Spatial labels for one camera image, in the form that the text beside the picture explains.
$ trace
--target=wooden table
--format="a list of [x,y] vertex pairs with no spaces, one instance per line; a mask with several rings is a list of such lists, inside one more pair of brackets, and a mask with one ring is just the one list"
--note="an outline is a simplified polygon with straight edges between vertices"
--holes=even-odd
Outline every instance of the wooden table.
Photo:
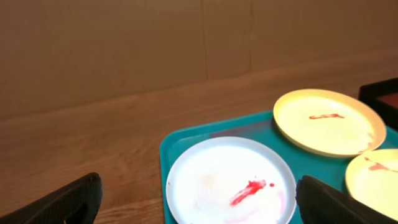
[[398,50],[381,50],[2,120],[0,215],[97,172],[96,223],[163,223],[159,144],[171,131],[271,110],[299,88],[357,96],[397,72]]

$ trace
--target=paper plate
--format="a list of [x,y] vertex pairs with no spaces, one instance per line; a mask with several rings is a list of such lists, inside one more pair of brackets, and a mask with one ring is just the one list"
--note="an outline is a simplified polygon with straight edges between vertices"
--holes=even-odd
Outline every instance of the paper plate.
[[386,125],[364,103],[327,90],[297,90],[280,97],[274,118],[294,144],[315,154],[353,157],[379,147]]
[[398,149],[381,149],[353,159],[346,170],[349,194],[398,221]]
[[295,179],[265,145],[220,137],[186,150],[167,177],[166,198],[179,224],[288,223]]

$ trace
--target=white plate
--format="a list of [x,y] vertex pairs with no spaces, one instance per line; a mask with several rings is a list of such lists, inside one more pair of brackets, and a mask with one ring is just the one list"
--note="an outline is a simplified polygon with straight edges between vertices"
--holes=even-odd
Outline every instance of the white plate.
[[179,224],[285,224],[296,207],[295,179],[267,146],[220,137],[192,146],[175,161],[166,198]]

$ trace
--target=plate rim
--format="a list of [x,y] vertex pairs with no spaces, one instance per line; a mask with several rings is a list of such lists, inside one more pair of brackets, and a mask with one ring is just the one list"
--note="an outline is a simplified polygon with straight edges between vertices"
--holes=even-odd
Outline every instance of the plate rim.
[[[375,124],[376,126],[382,126],[382,127],[384,127],[384,128],[382,128],[382,133],[378,133],[378,134],[377,134],[377,135],[380,135],[380,137],[381,137],[382,140],[376,142],[375,145],[373,145],[372,148],[367,149],[367,150],[365,150],[365,151],[363,151],[363,152],[357,152],[357,153],[355,153],[355,154],[338,154],[338,153],[325,152],[325,151],[322,151],[322,150],[320,150],[320,149],[315,149],[315,148],[309,147],[309,146],[307,146],[307,145],[302,144],[299,140],[290,137],[290,136],[285,132],[285,130],[280,126],[279,114],[276,113],[276,112],[280,111],[280,109],[282,108],[282,106],[281,106],[280,104],[282,104],[282,103],[284,102],[284,100],[285,100],[286,97],[289,97],[290,95],[299,94],[300,92],[304,92],[304,93],[305,93],[305,92],[315,92],[315,93],[316,93],[316,92],[320,92],[320,93],[324,93],[324,94],[340,96],[340,97],[346,98],[347,100],[350,100],[350,101],[352,101],[352,102],[355,102],[357,105],[360,105],[362,108],[364,108],[365,110],[368,110],[368,112],[372,113],[372,114],[373,114],[373,117],[377,118],[377,121],[375,121],[375,122],[377,122],[376,124],[375,124],[375,122],[372,122],[372,121],[368,120],[369,123],[370,123],[372,126],[374,126],[374,124]],[[353,98],[353,97],[350,97],[350,96],[348,96],[348,95],[345,95],[345,94],[342,94],[342,93],[338,93],[338,92],[335,92],[335,91],[322,90],[322,89],[316,89],[316,88],[306,88],[306,89],[300,89],[300,90],[290,91],[290,92],[288,92],[288,93],[283,94],[281,97],[279,97],[279,99],[276,101],[276,103],[275,103],[275,105],[274,105],[273,112],[274,112],[275,123],[277,124],[278,129],[280,130],[280,132],[281,132],[290,142],[292,142],[292,143],[295,144],[296,146],[298,146],[298,147],[300,147],[300,148],[302,148],[302,149],[304,149],[304,150],[306,150],[306,151],[308,151],[308,152],[312,152],[312,153],[314,153],[314,154],[318,154],[318,155],[321,155],[321,156],[334,157],[334,158],[350,158],[350,157],[358,156],[358,155],[361,155],[361,154],[363,154],[363,153],[365,153],[365,152],[374,151],[375,149],[377,149],[378,147],[380,147],[381,144],[382,144],[382,143],[385,141],[385,139],[387,138],[387,128],[386,128],[386,124],[384,123],[383,119],[380,117],[380,115],[379,115],[377,112],[375,112],[370,106],[366,105],[365,103],[363,103],[363,102],[361,102],[361,101],[359,101],[359,100],[357,100],[357,99],[355,99],[355,98]]]
[[199,148],[201,147],[202,144],[209,144],[209,142],[212,142],[212,141],[220,141],[220,140],[223,140],[223,139],[226,139],[227,142],[228,142],[228,141],[229,141],[229,142],[231,142],[231,141],[243,141],[243,142],[245,142],[245,141],[246,141],[246,142],[250,142],[251,144],[256,144],[256,145],[258,145],[259,147],[263,148],[264,151],[266,151],[266,152],[272,154],[273,157],[275,157],[275,158],[277,158],[277,159],[279,160],[279,162],[280,162],[280,164],[281,164],[282,166],[284,166],[285,168],[287,168],[287,174],[288,174],[287,180],[288,180],[289,182],[293,183],[293,185],[294,185],[294,186],[293,186],[294,199],[292,200],[292,201],[293,201],[292,211],[290,211],[290,214],[286,215],[286,217],[287,217],[286,223],[289,223],[289,222],[291,221],[291,219],[293,218],[293,215],[294,215],[294,213],[295,213],[295,211],[296,211],[296,209],[297,209],[297,202],[296,202],[296,200],[295,200],[295,195],[296,195],[295,189],[296,189],[296,186],[297,186],[297,182],[296,182],[296,180],[295,180],[295,177],[294,177],[293,172],[292,172],[292,170],[290,169],[289,165],[283,160],[283,158],[282,158],[280,155],[278,155],[278,153],[276,153],[275,151],[273,151],[271,148],[267,147],[266,145],[264,145],[264,144],[262,144],[262,143],[260,143],[260,142],[258,142],[258,141],[252,140],[252,139],[242,138],[242,137],[236,137],[236,136],[223,136],[223,137],[211,138],[211,139],[207,139],[207,140],[201,141],[201,142],[196,143],[196,144],[194,144],[193,146],[189,147],[187,150],[185,150],[183,153],[181,153],[181,155],[177,158],[177,160],[175,160],[175,162],[174,162],[173,165],[171,166],[170,171],[169,171],[169,173],[168,173],[168,175],[167,175],[167,179],[166,179],[166,189],[165,189],[167,205],[169,206],[169,210],[170,210],[170,212],[171,212],[173,218],[175,219],[175,221],[176,221],[178,224],[182,224],[181,219],[178,218],[179,215],[176,214],[176,211],[175,211],[176,208],[175,208],[174,204],[171,204],[171,203],[170,203],[170,200],[169,200],[169,197],[170,197],[169,195],[171,194],[171,193],[170,193],[171,190],[170,190],[170,187],[169,187],[169,186],[170,186],[170,185],[169,185],[169,178],[170,178],[170,176],[171,176],[170,174],[172,174],[172,173],[174,172],[173,170],[176,169],[176,168],[175,168],[175,167],[176,167],[176,164],[177,164],[177,163],[182,163],[183,160],[184,160],[184,158],[187,157],[188,151],[199,150]]

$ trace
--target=food residue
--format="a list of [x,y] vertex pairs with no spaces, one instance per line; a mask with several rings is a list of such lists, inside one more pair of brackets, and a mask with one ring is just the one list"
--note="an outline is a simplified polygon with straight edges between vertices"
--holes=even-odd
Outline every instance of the food residue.
[[393,172],[398,172],[398,170],[391,170],[388,167],[386,167],[385,165],[378,163],[378,162],[373,162],[372,160],[370,160],[368,157],[365,157],[366,161],[372,162],[374,165],[369,167],[368,169],[370,171],[375,171],[375,170],[386,170],[386,171],[393,171]]
[[339,114],[323,114],[318,117],[310,116],[310,119],[319,119],[319,118],[345,118],[345,117],[340,116]]
[[239,191],[231,200],[230,205],[235,206],[242,202],[246,197],[250,195],[254,195],[257,193],[257,191],[263,189],[266,186],[266,181],[265,180],[260,180],[260,181],[249,181],[249,184],[241,191]]

